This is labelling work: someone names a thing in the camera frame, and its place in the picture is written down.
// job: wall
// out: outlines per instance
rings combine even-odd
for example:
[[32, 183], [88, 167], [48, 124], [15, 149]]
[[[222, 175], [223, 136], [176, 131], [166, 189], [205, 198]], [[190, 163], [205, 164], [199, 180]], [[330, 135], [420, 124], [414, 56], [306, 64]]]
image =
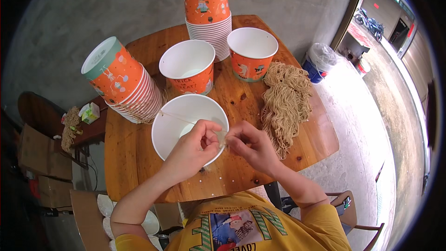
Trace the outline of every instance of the wall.
[[[233, 15], [256, 14], [298, 60], [315, 42], [330, 44], [349, 0], [229, 0]], [[109, 36], [125, 45], [184, 23], [182, 0], [32, 0], [14, 35], [2, 78], [2, 107], [20, 121], [16, 101], [30, 90], [64, 109], [96, 92], [80, 74]]]
[[430, 64], [429, 48], [426, 43], [426, 35], [419, 28], [412, 43], [407, 49], [401, 61], [403, 61], [415, 85], [418, 96], [426, 113], [427, 84], [432, 81], [432, 67]]
[[[373, 6], [375, 3], [379, 6], [378, 9]], [[374, 18], [385, 26], [384, 38], [388, 40], [400, 18], [401, 7], [393, 0], [363, 0], [361, 8], [367, 11], [369, 18]]]

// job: printed graphic on shirt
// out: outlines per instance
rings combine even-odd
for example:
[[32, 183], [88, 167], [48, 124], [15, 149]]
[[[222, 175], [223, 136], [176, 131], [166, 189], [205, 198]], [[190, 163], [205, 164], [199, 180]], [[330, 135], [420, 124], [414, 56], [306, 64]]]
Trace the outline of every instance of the printed graphic on shirt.
[[267, 214], [266, 212], [257, 210], [257, 209], [250, 209], [251, 213], [254, 215], [254, 218], [256, 219], [257, 224], [260, 227], [260, 230], [262, 231], [263, 238], [265, 240], [270, 240], [271, 235], [268, 231], [268, 228], [266, 227], [266, 223], [263, 220], [262, 216], [265, 217], [268, 221], [271, 222], [271, 224], [276, 227], [276, 229], [282, 234], [282, 235], [288, 235], [285, 228], [282, 225], [282, 222], [280, 221], [277, 214], [274, 213], [274, 211], [267, 209], [264, 207], [266, 211], [268, 211], [270, 214]]
[[211, 213], [209, 217], [215, 251], [226, 251], [236, 246], [263, 240], [249, 210], [230, 214]]
[[191, 251], [211, 251], [212, 247], [210, 245], [210, 233], [209, 233], [209, 219], [207, 214], [198, 215], [195, 217], [194, 221], [201, 219], [201, 226], [192, 229], [192, 234], [201, 234], [201, 245], [189, 248]]

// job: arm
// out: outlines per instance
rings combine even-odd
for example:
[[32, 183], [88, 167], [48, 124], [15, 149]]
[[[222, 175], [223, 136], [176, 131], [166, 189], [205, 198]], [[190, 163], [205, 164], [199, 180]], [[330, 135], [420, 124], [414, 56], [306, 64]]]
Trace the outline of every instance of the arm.
[[265, 131], [242, 121], [229, 129], [226, 142], [232, 152], [242, 156], [255, 170], [280, 182], [300, 207], [302, 219], [316, 206], [330, 203], [318, 184], [282, 164]]
[[221, 129], [215, 122], [198, 120], [192, 130], [180, 138], [159, 172], [116, 204], [110, 219], [115, 238], [135, 234], [148, 240], [141, 226], [147, 211], [164, 191], [194, 176], [217, 155], [220, 143], [214, 131]]

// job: stack of paper buckets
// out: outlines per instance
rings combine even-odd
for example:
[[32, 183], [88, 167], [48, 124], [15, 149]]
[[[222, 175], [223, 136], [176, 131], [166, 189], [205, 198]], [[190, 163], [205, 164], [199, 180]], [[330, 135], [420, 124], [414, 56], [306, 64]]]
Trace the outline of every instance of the stack of paper buckets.
[[226, 38], [232, 31], [227, 0], [184, 0], [186, 26], [191, 40], [203, 40], [215, 48], [215, 62], [229, 56]]
[[161, 109], [155, 81], [114, 36], [89, 54], [81, 73], [111, 109], [133, 123], [148, 123]]

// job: orange paper bucket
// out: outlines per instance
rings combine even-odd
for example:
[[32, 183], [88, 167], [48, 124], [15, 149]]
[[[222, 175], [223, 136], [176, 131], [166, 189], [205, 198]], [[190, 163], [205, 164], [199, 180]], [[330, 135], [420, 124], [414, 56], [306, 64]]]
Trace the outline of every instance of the orange paper bucket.
[[186, 21], [192, 24], [218, 23], [229, 17], [227, 0], [184, 0]]
[[89, 54], [81, 74], [107, 103], [114, 105], [133, 95], [142, 80], [143, 67], [113, 36]]
[[258, 28], [243, 27], [227, 37], [230, 48], [232, 72], [247, 82], [261, 80], [269, 68], [273, 55], [279, 49], [276, 38]]
[[207, 95], [214, 85], [215, 50], [201, 40], [187, 40], [168, 49], [160, 72], [183, 94]]

